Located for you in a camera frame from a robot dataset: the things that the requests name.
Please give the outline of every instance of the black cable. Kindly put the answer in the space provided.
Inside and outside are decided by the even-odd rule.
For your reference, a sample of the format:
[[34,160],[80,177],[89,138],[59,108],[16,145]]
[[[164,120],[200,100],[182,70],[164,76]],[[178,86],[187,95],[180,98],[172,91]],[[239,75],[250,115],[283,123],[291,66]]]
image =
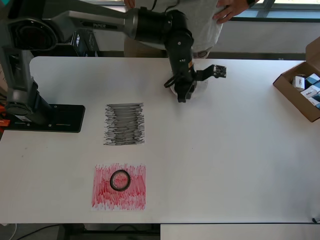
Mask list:
[[120,229],[120,228],[122,228],[122,227],[130,227],[130,228],[134,229],[135,231],[138,231],[138,232],[139,232],[139,230],[138,230],[135,226],[133,226],[133,225],[131,225],[131,224],[122,224],[122,225],[118,226],[118,227],[115,229],[115,231],[117,231],[118,229]]
[[30,232],[30,233],[28,233],[27,235],[24,235],[24,236],[19,237],[17,240],[24,239],[25,237],[28,237],[28,236],[30,236],[30,235],[32,235],[32,234],[35,234],[35,233],[37,233],[37,232],[39,232],[39,231],[41,231],[41,230],[43,230],[43,229],[52,228],[52,227],[57,227],[57,226],[60,226],[60,225],[61,225],[61,224],[55,224],[55,225],[45,226],[45,227],[43,227],[43,228],[40,228],[40,229],[35,230],[35,231],[33,231],[33,232]]
[[152,8],[151,8],[151,11],[153,11],[153,10],[155,9],[156,4],[157,4],[157,0],[154,0],[154,1],[153,1],[153,6],[152,6]]
[[176,6],[178,6],[180,4],[180,0],[176,0],[176,3],[175,3],[175,5],[172,5],[172,6],[168,6],[166,9],[165,9],[165,13],[169,10],[169,9],[172,9],[172,8],[174,8],[174,7],[176,7]]

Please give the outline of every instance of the hand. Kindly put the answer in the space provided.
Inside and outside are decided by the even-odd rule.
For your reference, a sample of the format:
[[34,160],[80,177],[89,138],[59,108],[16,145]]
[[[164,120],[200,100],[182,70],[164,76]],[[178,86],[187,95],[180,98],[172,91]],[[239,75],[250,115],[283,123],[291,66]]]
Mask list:
[[133,9],[136,5],[136,0],[124,0],[124,4],[128,10]]
[[247,0],[219,0],[216,6],[225,7],[213,16],[217,24],[223,24],[249,8]]

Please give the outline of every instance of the gray t-shirt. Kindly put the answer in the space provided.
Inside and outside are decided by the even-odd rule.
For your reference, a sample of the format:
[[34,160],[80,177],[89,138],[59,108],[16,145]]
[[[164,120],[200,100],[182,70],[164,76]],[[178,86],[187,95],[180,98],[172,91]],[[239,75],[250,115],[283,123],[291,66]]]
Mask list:
[[[216,7],[218,0],[180,0],[176,9],[183,12],[187,17],[189,30],[194,38],[193,52],[197,53],[213,47],[221,32],[222,24],[217,24],[217,20],[212,19],[214,14],[223,8]],[[155,12],[162,13],[167,7],[173,6],[177,0],[157,0],[154,8]],[[151,9],[154,0],[135,0],[135,7],[146,7]]]

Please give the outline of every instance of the red scribbled paper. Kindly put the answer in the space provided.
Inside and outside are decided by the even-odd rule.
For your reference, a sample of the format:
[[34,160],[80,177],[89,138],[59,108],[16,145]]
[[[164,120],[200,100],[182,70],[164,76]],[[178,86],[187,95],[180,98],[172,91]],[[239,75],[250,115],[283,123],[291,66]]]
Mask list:
[[[110,178],[117,170],[125,170],[131,183],[125,191],[113,190]],[[146,208],[146,166],[143,164],[98,164],[95,166],[92,210],[136,211]]]

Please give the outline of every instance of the black mounting plate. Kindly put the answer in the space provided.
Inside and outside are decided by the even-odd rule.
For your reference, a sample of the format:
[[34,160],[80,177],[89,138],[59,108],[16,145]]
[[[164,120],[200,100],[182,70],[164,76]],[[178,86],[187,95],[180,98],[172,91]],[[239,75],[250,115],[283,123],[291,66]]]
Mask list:
[[32,122],[21,121],[11,114],[5,119],[11,120],[5,130],[34,131],[34,132],[58,132],[58,133],[79,133],[85,115],[83,105],[50,104],[54,114],[53,119],[47,125],[38,125]]

